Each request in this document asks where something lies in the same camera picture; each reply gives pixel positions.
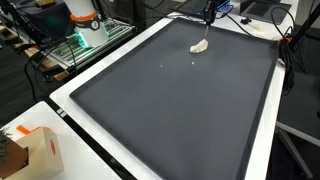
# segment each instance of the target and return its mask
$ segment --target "floor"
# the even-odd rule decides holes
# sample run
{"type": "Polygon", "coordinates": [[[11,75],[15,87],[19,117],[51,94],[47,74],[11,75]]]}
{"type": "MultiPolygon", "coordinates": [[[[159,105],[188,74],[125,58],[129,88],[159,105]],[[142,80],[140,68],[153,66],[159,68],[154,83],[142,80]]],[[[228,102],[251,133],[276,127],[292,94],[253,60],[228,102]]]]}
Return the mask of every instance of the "floor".
{"type": "MultiPolygon", "coordinates": [[[[175,3],[168,2],[159,7],[160,10],[170,11],[168,8],[175,3]]],[[[147,11],[148,16],[157,16],[156,12],[147,11]]],[[[150,19],[148,25],[153,24],[157,19],[150,19]]],[[[313,34],[320,37],[318,29],[311,30],[313,34]]],[[[319,51],[320,42],[306,39],[302,45],[302,53],[305,59],[308,73],[320,76],[320,61],[317,51],[319,51]]],[[[6,124],[28,108],[34,101],[31,96],[30,84],[28,83],[23,72],[24,64],[27,58],[22,55],[17,55],[11,48],[3,47],[0,49],[0,127],[1,124],[6,124]]],[[[29,73],[34,79],[34,73],[29,68],[29,73]]],[[[48,95],[55,89],[63,85],[63,82],[44,82],[38,76],[40,86],[45,90],[41,91],[36,86],[36,93],[40,100],[47,101],[53,104],[48,98],[48,95]]],[[[320,147],[310,144],[300,138],[291,136],[301,156],[305,159],[309,168],[314,174],[315,180],[320,180],[320,147]]],[[[296,163],[291,158],[290,154],[281,143],[277,135],[274,136],[272,153],[267,173],[269,180],[302,180],[305,179],[296,163]]]]}

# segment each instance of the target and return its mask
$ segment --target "table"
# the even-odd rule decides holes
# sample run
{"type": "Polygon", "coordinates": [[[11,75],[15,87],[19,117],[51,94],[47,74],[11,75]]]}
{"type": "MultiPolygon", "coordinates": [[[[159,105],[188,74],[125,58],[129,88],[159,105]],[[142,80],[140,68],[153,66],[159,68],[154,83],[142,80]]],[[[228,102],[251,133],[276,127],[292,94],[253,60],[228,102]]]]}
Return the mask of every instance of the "table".
{"type": "Polygon", "coordinates": [[[3,127],[8,128],[13,140],[24,136],[15,129],[18,125],[30,130],[46,126],[57,134],[64,171],[52,180],[121,179],[45,102],[39,102],[3,127]]]}
{"type": "MultiPolygon", "coordinates": [[[[292,7],[290,13],[295,17],[298,0],[283,0],[284,3],[291,3],[292,7]]],[[[230,15],[237,22],[240,22],[240,17],[236,14],[230,15]]],[[[98,125],[89,115],[87,115],[77,104],[75,104],[69,97],[70,93],[84,84],[86,81],[94,77],[96,74],[107,68],[113,62],[117,61],[123,55],[130,50],[138,46],[144,40],[152,36],[154,33],[165,27],[172,20],[164,18],[148,28],[140,35],[115,50],[113,53],[103,58],[97,64],[74,78],[72,81],[62,86],[50,95],[50,98],[56,102],[71,118],[73,118],[80,126],[84,128],[106,151],[108,151],[117,161],[119,161],[130,173],[132,173],[138,179],[160,179],[151,169],[143,164],[137,157],[129,152],[124,146],[122,146],[114,137],[112,137],[107,131],[105,131],[100,125],[98,125]]],[[[263,36],[268,39],[279,39],[279,33],[274,30],[274,25],[253,21],[256,25],[261,26],[267,31],[263,36]]],[[[285,31],[288,26],[292,25],[289,16],[286,16],[280,30],[285,31]]],[[[229,29],[239,33],[243,33],[230,19],[223,18],[216,20],[214,26],[223,29],[229,29]]],[[[280,102],[280,96],[282,91],[282,84],[284,79],[284,69],[278,63],[273,74],[273,78],[270,84],[268,95],[265,101],[265,107],[262,112],[260,124],[257,130],[255,142],[252,148],[250,161],[247,168],[246,179],[247,180],[262,180],[266,177],[268,161],[271,151],[272,139],[276,124],[277,112],[280,102]]]]}

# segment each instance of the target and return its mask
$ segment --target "laptop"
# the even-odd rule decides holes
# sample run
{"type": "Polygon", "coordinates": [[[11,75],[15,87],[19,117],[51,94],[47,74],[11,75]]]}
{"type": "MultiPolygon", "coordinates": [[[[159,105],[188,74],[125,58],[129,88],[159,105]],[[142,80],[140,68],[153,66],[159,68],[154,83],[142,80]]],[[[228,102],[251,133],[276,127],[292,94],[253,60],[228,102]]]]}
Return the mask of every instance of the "laptop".
{"type": "MultiPolygon", "coordinates": [[[[179,4],[173,8],[174,11],[203,18],[203,9],[206,7],[208,0],[189,0],[184,3],[179,4]]],[[[218,5],[218,10],[223,9],[224,7],[230,4],[230,0],[221,0],[218,5]]]]}
{"type": "MultiPolygon", "coordinates": [[[[241,0],[240,15],[260,21],[272,23],[271,11],[276,7],[282,7],[289,11],[290,4],[284,4],[272,0],[241,0]]],[[[281,9],[274,10],[273,17],[277,25],[281,24],[287,12],[281,9]]]]}

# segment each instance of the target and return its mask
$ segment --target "metal stand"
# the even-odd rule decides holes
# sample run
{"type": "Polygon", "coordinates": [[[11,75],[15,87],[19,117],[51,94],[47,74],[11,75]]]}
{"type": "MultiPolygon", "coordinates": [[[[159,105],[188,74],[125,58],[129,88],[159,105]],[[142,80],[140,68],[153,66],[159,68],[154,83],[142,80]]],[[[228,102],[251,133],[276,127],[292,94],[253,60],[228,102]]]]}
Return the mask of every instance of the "metal stand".
{"type": "Polygon", "coordinates": [[[306,31],[312,26],[312,24],[320,16],[320,4],[313,10],[310,17],[303,23],[299,31],[294,35],[289,44],[290,49],[294,50],[294,47],[299,43],[300,39],[306,34],[306,31]]]}
{"type": "Polygon", "coordinates": [[[279,127],[276,127],[276,133],[278,134],[280,140],[285,145],[287,150],[290,152],[290,154],[293,157],[293,159],[296,161],[296,163],[299,165],[299,167],[303,171],[305,177],[307,179],[312,179],[313,178],[313,174],[311,173],[311,171],[308,168],[307,164],[304,162],[303,158],[301,157],[300,153],[298,152],[296,146],[291,141],[291,139],[288,136],[287,132],[285,130],[280,129],[279,127]]]}

